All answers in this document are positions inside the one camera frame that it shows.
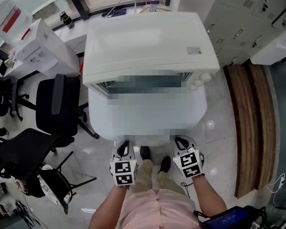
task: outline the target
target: white machine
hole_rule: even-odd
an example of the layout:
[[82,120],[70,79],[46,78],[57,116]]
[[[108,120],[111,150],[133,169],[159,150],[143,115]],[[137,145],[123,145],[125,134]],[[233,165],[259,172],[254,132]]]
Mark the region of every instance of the white machine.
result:
[[83,67],[91,125],[108,140],[170,141],[203,117],[204,83],[218,70],[196,13],[142,13],[92,23]]
[[47,76],[79,75],[78,56],[41,19],[30,25],[16,47],[16,59]]

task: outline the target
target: chair armrest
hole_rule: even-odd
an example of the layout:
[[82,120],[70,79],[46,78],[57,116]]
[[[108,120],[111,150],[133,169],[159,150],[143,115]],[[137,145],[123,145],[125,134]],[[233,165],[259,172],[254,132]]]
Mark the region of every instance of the chair armrest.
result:
[[66,76],[63,74],[57,74],[55,77],[51,106],[52,115],[58,115],[61,112],[65,80]]
[[13,89],[11,91],[11,109],[16,110],[17,109],[17,96],[18,96],[18,81],[15,81],[13,84]]

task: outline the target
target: black shoe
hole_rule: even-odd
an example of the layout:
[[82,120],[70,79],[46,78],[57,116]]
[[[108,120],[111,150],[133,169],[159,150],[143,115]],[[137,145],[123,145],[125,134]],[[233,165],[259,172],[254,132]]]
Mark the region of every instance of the black shoe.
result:
[[145,160],[145,159],[152,160],[151,151],[148,146],[141,146],[140,155],[141,155],[142,160]]
[[160,171],[163,171],[165,173],[167,173],[171,168],[171,158],[169,156],[166,156],[162,162],[161,162],[161,167],[160,167]]

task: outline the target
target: hand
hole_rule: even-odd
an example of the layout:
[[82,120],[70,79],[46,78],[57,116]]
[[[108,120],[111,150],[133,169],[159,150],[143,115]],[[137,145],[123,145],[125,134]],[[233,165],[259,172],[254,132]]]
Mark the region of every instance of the hand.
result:
[[28,190],[25,188],[24,184],[22,181],[20,180],[16,180],[16,185],[18,187],[18,189],[23,192],[23,193],[28,193]]

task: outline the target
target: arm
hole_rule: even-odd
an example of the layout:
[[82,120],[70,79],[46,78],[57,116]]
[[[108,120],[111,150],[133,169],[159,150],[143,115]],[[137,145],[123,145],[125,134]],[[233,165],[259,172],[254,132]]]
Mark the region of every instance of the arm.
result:
[[192,178],[198,197],[201,212],[206,216],[214,216],[227,210],[223,199],[215,192],[204,176]]
[[114,186],[90,221],[90,229],[114,229],[118,223],[127,188]]

